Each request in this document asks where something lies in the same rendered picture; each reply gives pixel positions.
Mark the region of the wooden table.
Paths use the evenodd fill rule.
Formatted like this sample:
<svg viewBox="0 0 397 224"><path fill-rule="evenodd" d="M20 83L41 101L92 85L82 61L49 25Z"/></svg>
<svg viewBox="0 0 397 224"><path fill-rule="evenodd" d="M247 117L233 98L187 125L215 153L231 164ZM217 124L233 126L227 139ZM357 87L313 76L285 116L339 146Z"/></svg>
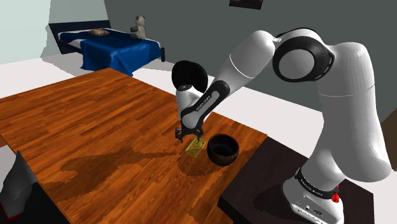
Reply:
<svg viewBox="0 0 397 224"><path fill-rule="evenodd" d="M174 95L109 68L0 99L0 136L70 224L232 224L219 196L266 135L211 114L204 138L240 145L220 167L178 126Z"/></svg>

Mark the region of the dark wall picture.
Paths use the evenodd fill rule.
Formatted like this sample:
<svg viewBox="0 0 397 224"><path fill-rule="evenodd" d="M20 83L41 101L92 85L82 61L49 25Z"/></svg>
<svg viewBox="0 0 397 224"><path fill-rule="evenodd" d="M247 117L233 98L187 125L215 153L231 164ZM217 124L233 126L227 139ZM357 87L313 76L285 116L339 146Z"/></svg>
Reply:
<svg viewBox="0 0 397 224"><path fill-rule="evenodd" d="M263 0L230 0L229 6L260 10Z"/></svg>

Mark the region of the yellow patterned phone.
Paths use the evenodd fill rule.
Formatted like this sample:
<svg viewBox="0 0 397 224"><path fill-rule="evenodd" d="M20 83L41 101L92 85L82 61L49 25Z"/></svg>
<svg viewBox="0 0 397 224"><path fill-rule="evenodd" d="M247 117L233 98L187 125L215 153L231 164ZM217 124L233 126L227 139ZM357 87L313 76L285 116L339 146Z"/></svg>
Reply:
<svg viewBox="0 0 397 224"><path fill-rule="evenodd" d="M196 158L197 155L202 150L202 148L204 147L205 143L206 141L204 139L195 137L193 138L191 143L186 147L185 152L189 156Z"/></svg>

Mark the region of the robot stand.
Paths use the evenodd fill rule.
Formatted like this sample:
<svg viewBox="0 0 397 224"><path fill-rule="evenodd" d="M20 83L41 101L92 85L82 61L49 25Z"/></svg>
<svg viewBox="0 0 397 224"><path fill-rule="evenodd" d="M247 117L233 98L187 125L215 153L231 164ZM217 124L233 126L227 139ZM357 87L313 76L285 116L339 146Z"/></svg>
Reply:
<svg viewBox="0 0 397 224"><path fill-rule="evenodd" d="M313 224L295 214L282 184L307 157L267 137L221 194L218 207L233 224ZM344 180L339 184L344 224L375 224L373 193Z"/></svg>

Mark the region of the black bowl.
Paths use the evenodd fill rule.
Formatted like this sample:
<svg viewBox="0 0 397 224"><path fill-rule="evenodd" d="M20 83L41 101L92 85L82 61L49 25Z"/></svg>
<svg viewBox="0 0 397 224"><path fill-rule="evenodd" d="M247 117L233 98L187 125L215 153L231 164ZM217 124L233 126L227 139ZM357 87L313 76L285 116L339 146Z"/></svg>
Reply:
<svg viewBox="0 0 397 224"><path fill-rule="evenodd" d="M210 161L218 166L228 166L239 154L239 144L227 134L213 135L207 144L207 155Z"/></svg>

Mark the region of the bed with blue cover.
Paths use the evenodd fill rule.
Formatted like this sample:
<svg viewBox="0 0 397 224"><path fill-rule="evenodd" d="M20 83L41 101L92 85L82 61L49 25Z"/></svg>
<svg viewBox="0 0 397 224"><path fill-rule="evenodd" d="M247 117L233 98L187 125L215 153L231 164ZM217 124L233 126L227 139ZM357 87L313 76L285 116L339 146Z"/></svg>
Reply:
<svg viewBox="0 0 397 224"><path fill-rule="evenodd" d="M145 21L144 16L136 16L129 33L112 29L109 20L50 23L49 27L62 54L82 54L82 69L111 68L132 76L155 59L165 62L165 48L147 38Z"/></svg>

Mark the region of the grey angular object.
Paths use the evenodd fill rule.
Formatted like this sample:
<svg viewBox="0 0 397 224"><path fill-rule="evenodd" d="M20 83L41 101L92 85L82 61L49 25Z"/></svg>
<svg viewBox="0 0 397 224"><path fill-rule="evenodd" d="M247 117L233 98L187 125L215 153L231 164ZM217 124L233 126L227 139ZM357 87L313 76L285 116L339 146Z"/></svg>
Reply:
<svg viewBox="0 0 397 224"><path fill-rule="evenodd" d="M7 222L17 220L25 209L32 186L38 181L22 154L17 151L15 162L3 181L0 208Z"/></svg>

